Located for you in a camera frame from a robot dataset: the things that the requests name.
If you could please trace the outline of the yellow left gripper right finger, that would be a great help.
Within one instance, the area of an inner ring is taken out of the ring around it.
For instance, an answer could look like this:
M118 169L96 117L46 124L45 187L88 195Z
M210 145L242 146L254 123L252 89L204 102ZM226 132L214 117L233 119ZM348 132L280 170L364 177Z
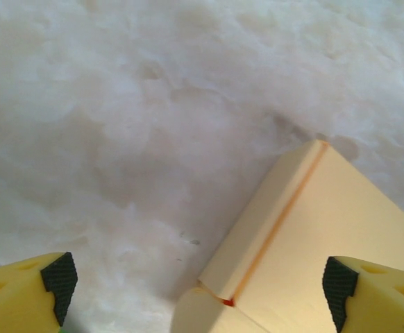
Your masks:
M322 287L337 332L404 333L404 271L329 257Z

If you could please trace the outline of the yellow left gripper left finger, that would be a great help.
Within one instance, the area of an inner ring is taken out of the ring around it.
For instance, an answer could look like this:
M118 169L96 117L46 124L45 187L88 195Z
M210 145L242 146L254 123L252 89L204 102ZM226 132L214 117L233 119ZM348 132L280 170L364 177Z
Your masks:
M70 252L0 266L0 332L62 332L77 282Z

